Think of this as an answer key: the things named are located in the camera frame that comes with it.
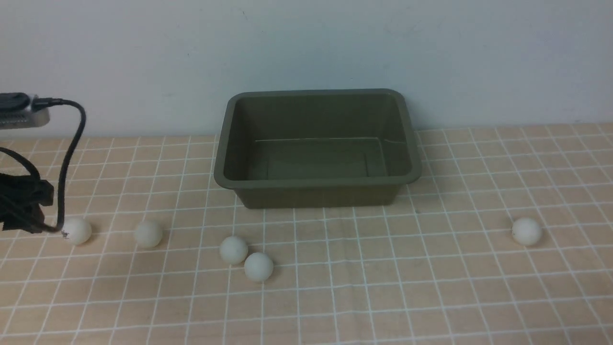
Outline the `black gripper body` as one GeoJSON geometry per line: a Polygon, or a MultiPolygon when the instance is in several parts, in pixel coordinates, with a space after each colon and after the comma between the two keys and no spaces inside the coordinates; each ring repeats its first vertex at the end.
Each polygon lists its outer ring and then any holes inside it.
{"type": "Polygon", "coordinates": [[[0,174],[0,222],[2,231],[53,233],[45,223],[42,207],[54,202],[54,187],[36,175],[0,174]]]}

